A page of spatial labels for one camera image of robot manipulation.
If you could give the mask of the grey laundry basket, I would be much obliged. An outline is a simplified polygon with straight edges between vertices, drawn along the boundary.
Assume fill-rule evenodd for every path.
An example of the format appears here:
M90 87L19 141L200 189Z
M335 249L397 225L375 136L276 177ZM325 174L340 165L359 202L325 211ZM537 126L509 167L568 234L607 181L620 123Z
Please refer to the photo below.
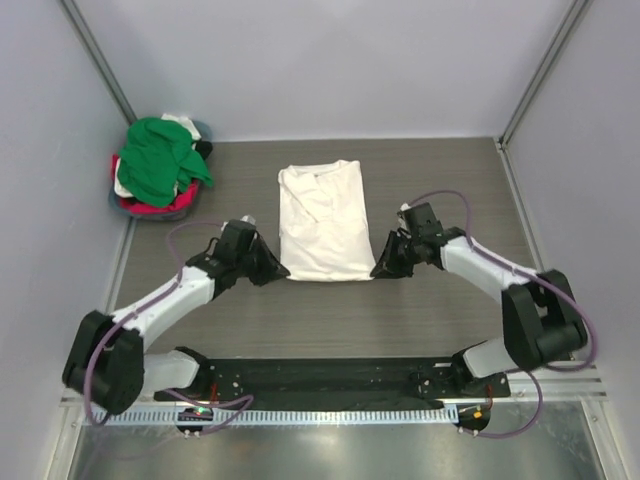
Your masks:
M112 155L112 207L131 218L183 219L199 193L214 184L213 144L187 117L145 117L131 124L123 147Z

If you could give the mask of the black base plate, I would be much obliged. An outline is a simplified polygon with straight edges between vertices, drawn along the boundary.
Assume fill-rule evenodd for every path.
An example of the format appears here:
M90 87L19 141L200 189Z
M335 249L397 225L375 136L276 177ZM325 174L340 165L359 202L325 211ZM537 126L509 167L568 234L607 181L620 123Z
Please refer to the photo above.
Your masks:
M449 399L511 395L505 374L472 379L446 357L212 359L180 394L228 402L254 396L267 411L393 411L436 409Z

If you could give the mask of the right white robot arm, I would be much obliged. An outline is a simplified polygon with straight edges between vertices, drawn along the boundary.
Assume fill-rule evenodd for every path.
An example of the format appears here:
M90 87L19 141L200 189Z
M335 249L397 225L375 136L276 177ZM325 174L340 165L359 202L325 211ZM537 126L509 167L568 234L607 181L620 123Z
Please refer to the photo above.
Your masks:
M563 273L538 272L495 254L465 230L444 227L429 203L405 204L398 217L373 278L410 278L415 266L431 265L468 281L500 306L501 336L451 357L457 392L473 395L500 374L531 372L587 345L587 326Z

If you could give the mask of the white Coca-Cola t-shirt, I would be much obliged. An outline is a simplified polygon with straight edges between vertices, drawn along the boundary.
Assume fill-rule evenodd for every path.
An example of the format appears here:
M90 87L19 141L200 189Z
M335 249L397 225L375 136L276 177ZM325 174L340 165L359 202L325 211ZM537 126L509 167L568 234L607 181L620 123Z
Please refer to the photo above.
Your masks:
M278 173L280 262L298 282L370 281L375 259L359 161Z

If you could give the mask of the right aluminium frame post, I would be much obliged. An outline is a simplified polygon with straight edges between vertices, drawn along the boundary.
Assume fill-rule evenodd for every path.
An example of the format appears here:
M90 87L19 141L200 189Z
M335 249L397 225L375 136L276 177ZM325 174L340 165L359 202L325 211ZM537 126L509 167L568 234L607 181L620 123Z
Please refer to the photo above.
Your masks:
M572 35L580 25L582 18L587 13L591 4L592 1L590 0L574 0L570 3L567 12L555 30L549 46L545 50L538 67L507 123L503 134L499 137L498 143L502 147L508 145L514 137L517 128L543 88L545 81L559 61L564 49L567 47Z

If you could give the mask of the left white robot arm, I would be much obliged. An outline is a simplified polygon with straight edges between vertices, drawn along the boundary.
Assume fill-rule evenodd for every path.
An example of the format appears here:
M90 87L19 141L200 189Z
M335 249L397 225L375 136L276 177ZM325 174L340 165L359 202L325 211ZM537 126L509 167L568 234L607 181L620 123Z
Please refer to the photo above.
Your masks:
M115 416L141 396L206 399L216 383L207 357L187 347L165 354L150 346L190 312L248 279L264 286L290 274L258 233L252 217L225 222L204 251L142 299L81 320L62 372L63 384Z

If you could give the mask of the pink t-shirt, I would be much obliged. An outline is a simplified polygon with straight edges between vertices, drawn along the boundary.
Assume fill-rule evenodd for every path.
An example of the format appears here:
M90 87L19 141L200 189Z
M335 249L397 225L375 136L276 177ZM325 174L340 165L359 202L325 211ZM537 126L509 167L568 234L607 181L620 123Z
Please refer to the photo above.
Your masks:
M198 180L194 180L185 192L179 192L173 202L166 207L154 207L133 197L119 196L115 191L118 163L119 157L114 154L111 158L112 187L109 190L108 201L117 212L138 220L178 221L186 218L194 207L200 190Z

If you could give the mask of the left aluminium frame post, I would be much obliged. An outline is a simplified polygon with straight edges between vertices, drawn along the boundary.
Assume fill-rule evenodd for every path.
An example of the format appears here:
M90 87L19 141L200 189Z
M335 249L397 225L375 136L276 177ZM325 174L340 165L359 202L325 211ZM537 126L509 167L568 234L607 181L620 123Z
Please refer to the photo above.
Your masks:
M106 87L111 99L125 121L131 125L137 120L134 109L127 99L124 90L116 78L116 75L114 74L77 2L74 0L59 0L58 4L64 12L74 33L78 37L90 62Z

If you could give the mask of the aluminium frame post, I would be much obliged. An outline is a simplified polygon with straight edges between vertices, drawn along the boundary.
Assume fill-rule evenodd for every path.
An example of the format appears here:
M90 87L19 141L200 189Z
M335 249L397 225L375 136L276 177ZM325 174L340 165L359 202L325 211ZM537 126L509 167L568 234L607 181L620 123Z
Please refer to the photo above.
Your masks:
M514 137L517 128L543 88L545 81L559 61L564 49L567 47L572 35L580 25L582 18L587 13L591 4L592 1L590 0L574 0L570 3L567 12L555 30L549 46L545 50L538 67L507 123L503 134L499 137L498 143L502 147L508 145Z
M111 99L125 121L131 125L137 120L134 109L127 99L124 90L116 78L116 75L114 74L77 2L74 0L59 0L58 4L64 12L74 33L78 37L90 62L106 87Z

